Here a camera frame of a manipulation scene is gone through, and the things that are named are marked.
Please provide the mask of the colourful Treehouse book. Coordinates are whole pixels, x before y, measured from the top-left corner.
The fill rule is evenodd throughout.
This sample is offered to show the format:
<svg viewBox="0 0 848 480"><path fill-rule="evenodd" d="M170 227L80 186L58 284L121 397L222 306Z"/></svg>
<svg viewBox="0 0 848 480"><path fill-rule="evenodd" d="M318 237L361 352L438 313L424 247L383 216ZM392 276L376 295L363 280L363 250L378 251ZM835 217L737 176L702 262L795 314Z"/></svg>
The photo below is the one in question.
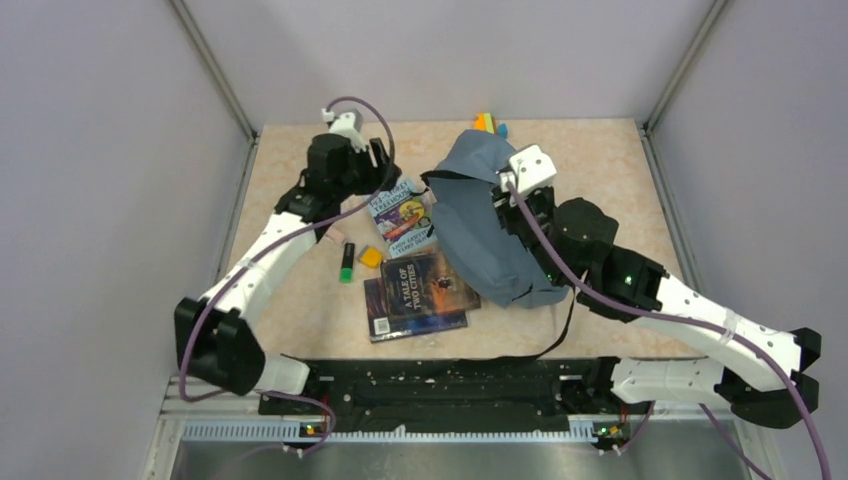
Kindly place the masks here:
<svg viewBox="0 0 848 480"><path fill-rule="evenodd" d="M414 255L437 243L428 188L402 177L394 188L381 191L368 211L392 259Z"/></svg>

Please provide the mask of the blue student backpack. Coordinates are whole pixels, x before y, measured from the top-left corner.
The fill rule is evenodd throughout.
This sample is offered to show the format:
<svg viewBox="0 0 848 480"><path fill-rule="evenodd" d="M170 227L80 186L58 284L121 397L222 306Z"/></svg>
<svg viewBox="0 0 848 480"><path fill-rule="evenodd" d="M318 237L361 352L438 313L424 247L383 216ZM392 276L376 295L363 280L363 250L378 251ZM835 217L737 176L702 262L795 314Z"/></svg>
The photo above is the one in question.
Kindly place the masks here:
<svg viewBox="0 0 848 480"><path fill-rule="evenodd" d="M483 299L501 307L556 305L569 287L554 286L532 253L501 225L495 203L506 195L499 172L518 151L505 139L479 130L461 133L435 169L422 175L436 203L432 219L441 250L459 276Z"/></svg>

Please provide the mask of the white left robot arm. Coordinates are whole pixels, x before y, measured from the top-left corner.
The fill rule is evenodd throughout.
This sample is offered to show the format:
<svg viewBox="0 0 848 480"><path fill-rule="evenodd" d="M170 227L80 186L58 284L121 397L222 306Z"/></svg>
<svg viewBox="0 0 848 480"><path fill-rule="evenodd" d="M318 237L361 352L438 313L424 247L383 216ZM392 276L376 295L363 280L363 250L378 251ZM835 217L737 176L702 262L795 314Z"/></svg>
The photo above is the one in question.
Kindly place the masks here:
<svg viewBox="0 0 848 480"><path fill-rule="evenodd" d="M309 366L266 352L254 325L298 260L334 223L351 216L342 209L352 196L368 200L393 188L401 174L393 138L365 139L353 133L322 133L307 148L307 165L278 200L247 253L200 298L184 298L174 311L178 391L194 377L213 386L213 394L243 396L252 391L282 393L297 413L319 404L320 386Z"/></svg>

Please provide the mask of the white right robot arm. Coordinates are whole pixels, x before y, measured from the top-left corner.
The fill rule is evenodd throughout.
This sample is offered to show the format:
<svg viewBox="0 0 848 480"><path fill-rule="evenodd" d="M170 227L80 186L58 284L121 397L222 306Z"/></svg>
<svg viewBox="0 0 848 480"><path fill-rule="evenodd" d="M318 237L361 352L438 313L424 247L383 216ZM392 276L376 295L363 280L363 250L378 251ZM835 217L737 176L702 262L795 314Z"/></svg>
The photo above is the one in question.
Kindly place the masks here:
<svg viewBox="0 0 848 480"><path fill-rule="evenodd" d="M698 352L694 359L601 357L576 383L580 408L612 412L620 404L701 403L727 408L758 426L787 429L814 412L819 384L806 369L821 354L809 328L773 330L708 299L656 261L615 245L619 224L583 198L557 204L544 187L527 207L558 254L552 259L506 190L492 200L501 226L555 286L571 286L565 263L583 287L578 303L607 319L652 329Z"/></svg>

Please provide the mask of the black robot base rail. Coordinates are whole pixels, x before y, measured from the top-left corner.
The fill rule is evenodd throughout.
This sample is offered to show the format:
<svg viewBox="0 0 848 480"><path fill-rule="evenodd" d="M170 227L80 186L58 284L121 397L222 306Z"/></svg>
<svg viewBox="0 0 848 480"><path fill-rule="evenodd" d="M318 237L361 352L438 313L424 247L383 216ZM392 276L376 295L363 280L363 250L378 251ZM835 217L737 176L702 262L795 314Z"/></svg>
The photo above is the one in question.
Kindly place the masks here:
<svg viewBox="0 0 848 480"><path fill-rule="evenodd" d="M263 416L336 415L337 433L565 432L579 415L645 414L649 402L615 397L600 359L539 359L493 365L459 360L312 360L312 404L262 395Z"/></svg>

